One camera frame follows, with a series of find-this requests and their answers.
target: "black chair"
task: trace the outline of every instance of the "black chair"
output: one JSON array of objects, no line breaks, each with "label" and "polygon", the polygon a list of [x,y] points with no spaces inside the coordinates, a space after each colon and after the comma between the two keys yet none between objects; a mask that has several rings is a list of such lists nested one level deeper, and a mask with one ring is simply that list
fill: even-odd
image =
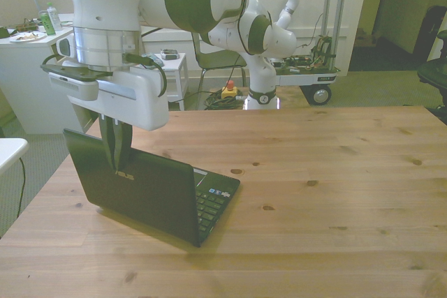
[{"label": "black chair", "polygon": [[[196,53],[196,60],[198,66],[202,68],[202,74],[200,75],[200,82],[198,83],[198,91],[202,91],[203,86],[203,78],[205,73],[210,70],[216,69],[231,69],[231,68],[239,68],[242,71],[242,86],[245,87],[247,85],[247,79],[245,77],[244,67],[247,66],[242,56],[240,56],[237,52],[233,52],[231,50],[220,50],[218,52],[210,52],[204,54],[200,51],[200,39],[198,33],[191,33],[193,36],[193,44],[194,44],[194,52]],[[197,97],[197,106],[200,101],[200,94]]]},{"label": "black chair", "polygon": [[434,115],[447,124],[447,30],[437,35],[444,45],[441,49],[441,57],[424,63],[418,68],[418,76],[422,83],[428,83],[436,87],[442,95],[444,106],[437,109],[429,109]]}]

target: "white table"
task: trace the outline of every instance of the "white table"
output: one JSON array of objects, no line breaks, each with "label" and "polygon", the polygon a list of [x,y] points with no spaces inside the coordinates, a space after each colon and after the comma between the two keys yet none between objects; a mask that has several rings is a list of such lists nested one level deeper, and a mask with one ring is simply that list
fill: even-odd
[{"label": "white table", "polygon": [[40,68],[46,57],[57,52],[56,42],[72,31],[65,27],[54,36],[28,43],[0,39],[0,87],[27,134],[57,134],[64,128],[82,132],[91,125],[90,113],[52,89],[48,74]]},{"label": "white table", "polygon": [[0,139],[0,174],[3,174],[16,160],[27,152],[29,144],[25,139]]},{"label": "white table", "polygon": [[[166,78],[168,79],[168,88],[166,89],[166,93],[170,103],[183,99],[186,91],[188,90],[189,77],[188,66],[186,64],[186,54],[180,52],[179,56],[180,58],[178,59],[162,59],[163,63],[165,64],[163,70],[166,74]],[[184,111],[184,101],[181,100],[178,103],[180,110]]]}]

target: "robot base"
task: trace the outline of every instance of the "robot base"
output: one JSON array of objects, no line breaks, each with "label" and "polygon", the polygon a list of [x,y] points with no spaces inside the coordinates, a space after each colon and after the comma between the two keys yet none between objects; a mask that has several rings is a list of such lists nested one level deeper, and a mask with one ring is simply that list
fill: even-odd
[{"label": "robot base", "polygon": [[279,99],[274,97],[268,104],[261,105],[255,98],[248,96],[244,102],[244,110],[278,110]]}]

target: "black laptop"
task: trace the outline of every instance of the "black laptop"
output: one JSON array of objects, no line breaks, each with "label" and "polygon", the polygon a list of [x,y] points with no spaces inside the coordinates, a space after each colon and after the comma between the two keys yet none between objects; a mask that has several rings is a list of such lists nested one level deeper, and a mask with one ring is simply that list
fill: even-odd
[{"label": "black laptop", "polygon": [[233,198],[240,181],[131,148],[113,170],[101,139],[64,130],[87,199],[200,247]]}]

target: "plate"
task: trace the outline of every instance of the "plate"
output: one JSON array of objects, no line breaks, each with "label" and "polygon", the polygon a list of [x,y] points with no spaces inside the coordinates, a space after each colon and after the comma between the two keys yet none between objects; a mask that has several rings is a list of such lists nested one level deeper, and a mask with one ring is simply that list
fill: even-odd
[{"label": "plate", "polygon": [[40,40],[41,38],[46,38],[47,34],[41,31],[28,31],[25,33],[19,33],[11,38],[9,38],[9,42],[33,42]]}]

